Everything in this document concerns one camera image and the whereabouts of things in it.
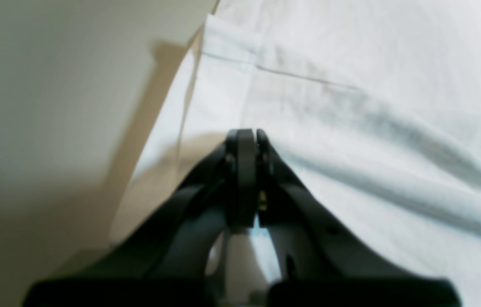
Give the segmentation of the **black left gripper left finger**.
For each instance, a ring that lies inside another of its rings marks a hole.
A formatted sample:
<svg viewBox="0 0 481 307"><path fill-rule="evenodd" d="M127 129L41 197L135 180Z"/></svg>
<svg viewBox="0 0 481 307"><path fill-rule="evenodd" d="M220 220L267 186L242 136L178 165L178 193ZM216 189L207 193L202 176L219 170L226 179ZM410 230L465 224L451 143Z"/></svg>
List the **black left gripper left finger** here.
<svg viewBox="0 0 481 307"><path fill-rule="evenodd" d="M252 227L258 208L252 130L231 130L123 243L71 276L34 284L25 307L214 307L205 281L221 232Z"/></svg>

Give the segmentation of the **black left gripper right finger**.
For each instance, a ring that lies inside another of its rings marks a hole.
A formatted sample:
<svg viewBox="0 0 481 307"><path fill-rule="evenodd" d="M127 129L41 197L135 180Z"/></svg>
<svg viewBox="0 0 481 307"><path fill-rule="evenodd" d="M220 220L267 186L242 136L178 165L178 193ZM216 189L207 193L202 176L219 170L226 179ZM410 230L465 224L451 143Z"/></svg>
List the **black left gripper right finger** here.
<svg viewBox="0 0 481 307"><path fill-rule="evenodd" d="M450 282L423 278L368 247L312 196L263 130L258 148L259 222L282 281L268 307L460 307Z"/></svg>

